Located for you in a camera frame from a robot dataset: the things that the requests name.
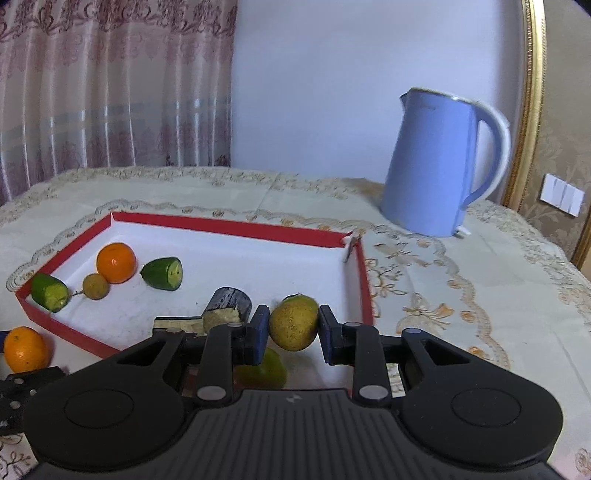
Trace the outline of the dark sugarcane piece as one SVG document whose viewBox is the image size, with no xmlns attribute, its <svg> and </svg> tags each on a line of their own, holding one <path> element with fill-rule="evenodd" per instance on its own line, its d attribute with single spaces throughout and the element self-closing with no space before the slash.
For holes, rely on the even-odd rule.
<svg viewBox="0 0 591 480">
<path fill-rule="evenodd" d="M 252 310 L 252 300 L 242 290 L 233 287 L 218 288 L 202 314 L 204 333 L 222 324 L 246 323 Z"/>
<path fill-rule="evenodd" d="M 180 332 L 189 335 L 204 336 L 204 321 L 200 316 L 191 317 L 156 317 L 152 324 L 152 333 Z"/>
</svg>

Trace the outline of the orange mandarin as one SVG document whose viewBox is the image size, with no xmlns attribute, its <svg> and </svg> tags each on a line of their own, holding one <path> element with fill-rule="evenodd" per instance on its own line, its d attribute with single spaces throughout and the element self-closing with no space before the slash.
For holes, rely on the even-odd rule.
<svg viewBox="0 0 591 480">
<path fill-rule="evenodd" d="M 97 254 L 96 271 L 109 284 L 128 281 L 136 272 L 137 260 L 133 250 L 125 243 L 105 245 Z"/>
<path fill-rule="evenodd" d="M 26 326 L 12 329 L 3 343 L 3 354 L 13 373 L 26 373 L 46 368 L 50 351 L 44 338 Z"/>
</svg>

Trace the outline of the green tomato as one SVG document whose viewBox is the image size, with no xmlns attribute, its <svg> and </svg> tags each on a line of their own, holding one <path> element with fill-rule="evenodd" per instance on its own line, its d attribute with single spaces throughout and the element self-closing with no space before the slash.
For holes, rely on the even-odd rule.
<svg viewBox="0 0 591 480">
<path fill-rule="evenodd" d="M 287 383 L 287 369 L 280 355 L 266 348 L 259 365 L 241 365 L 233 370 L 235 385 L 242 389 L 280 390 Z"/>
</svg>

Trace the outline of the yellow-brown longan fruit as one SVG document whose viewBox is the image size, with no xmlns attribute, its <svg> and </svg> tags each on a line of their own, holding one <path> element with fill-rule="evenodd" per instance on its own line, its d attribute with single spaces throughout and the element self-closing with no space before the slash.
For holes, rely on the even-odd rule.
<svg viewBox="0 0 591 480">
<path fill-rule="evenodd" d="M 91 300 L 101 300 L 107 296 L 110 284 L 99 273 L 87 275 L 82 282 L 82 293 Z"/>
<path fill-rule="evenodd" d="M 318 303 L 304 294 L 287 296 L 270 315 L 270 338 L 284 350 L 296 352 L 317 337 Z"/>
</svg>

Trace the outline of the green cucumber piece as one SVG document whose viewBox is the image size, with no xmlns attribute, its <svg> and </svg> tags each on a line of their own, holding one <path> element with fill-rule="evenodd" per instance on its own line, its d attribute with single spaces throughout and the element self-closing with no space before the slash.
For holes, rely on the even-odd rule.
<svg viewBox="0 0 591 480">
<path fill-rule="evenodd" d="M 151 288 L 175 291 L 183 280 L 182 263 L 176 257 L 154 259 L 142 267 L 140 276 Z"/>
<path fill-rule="evenodd" d="M 70 292 L 58 278 L 38 272 L 31 279 L 31 297 L 39 306 L 57 313 L 69 302 Z"/>
</svg>

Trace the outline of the red cardboard tray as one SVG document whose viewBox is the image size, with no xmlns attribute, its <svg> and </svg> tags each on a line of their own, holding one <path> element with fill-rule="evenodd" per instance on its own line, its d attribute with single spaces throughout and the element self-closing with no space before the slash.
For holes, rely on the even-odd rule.
<svg viewBox="0 0 591 480">
<path fill-rule="evenodd" d="M 9 287 L 29 319 L 101 358 L 149 337 L 158 316 L 201 314 L 221 287 L 242 290 L 253 305 L 269 307 L 301 293 L 329 305 L 341 321 L 374 322 L 363 246 L 346 247 L 345 233 L 115 211 L 83 223 L 65 245 L 50 247 L 40 269 L 76 290 L 94 271 L 99 250 L 116 242 L 128 245 L 140 265 L 179 258 L 181 286 L 160 291 L 134 275 L 102 300 L 79 295 L 50 313 L 33 301 L 31 280 L 23 276 Z"/>
</svg>

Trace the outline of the blue electric kettle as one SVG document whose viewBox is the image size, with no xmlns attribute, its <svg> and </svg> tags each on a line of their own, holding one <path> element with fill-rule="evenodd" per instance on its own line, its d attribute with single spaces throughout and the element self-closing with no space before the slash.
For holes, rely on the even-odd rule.
<svg viewBox="0 0 591 480">
<path fill-rule="evenodd" d="M 417 234 L 462 234 L 468 207 L 493 193 L 506 173 L 510 124 L 484 102 L 436 90 L 411 88 L 401 102 L 404 115 L 380 210 Z M 491 131 L 494 158 L 482 185 L 473 189 L 480 123 Z"/>
</svg>

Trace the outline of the floral pink curtain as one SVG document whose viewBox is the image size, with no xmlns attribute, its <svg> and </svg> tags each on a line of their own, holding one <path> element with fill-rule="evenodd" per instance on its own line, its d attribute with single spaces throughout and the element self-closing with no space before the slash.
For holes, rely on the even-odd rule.
<svg viewBox="0 0 591 480">
<path fill-rule="evenodd" d="M 5 1 L 1 199 L 79 168 L 228 166 L 233 1 Z"/>
</svg>

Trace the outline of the white wall switch panel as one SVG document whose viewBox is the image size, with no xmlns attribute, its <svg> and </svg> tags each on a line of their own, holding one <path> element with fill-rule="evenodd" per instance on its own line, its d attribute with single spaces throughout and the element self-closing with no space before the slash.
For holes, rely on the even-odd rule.
<svg viewBox="0 0 591 480">
<path fill-rule="evenodd" d="M 578 217 L 583 205 L 585 193 L 564 180 L 546 174 L 543 179 L 540 200 L 558 210 Z"/>
</svg>

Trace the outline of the gold wall moulding frame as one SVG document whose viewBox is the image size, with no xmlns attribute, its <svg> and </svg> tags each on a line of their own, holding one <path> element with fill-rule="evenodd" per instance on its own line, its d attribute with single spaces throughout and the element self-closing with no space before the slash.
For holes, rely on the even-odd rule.
<svg viewBox="0 0 591 480">
<path fill-rule="evenodd" d="M 502 205 L 590 272 L 590 15 L 586 1 L 522 1 L 514 159 Z M 541 199 L 552 174 L 583 192 L 578 214 Z"/>
</svg>

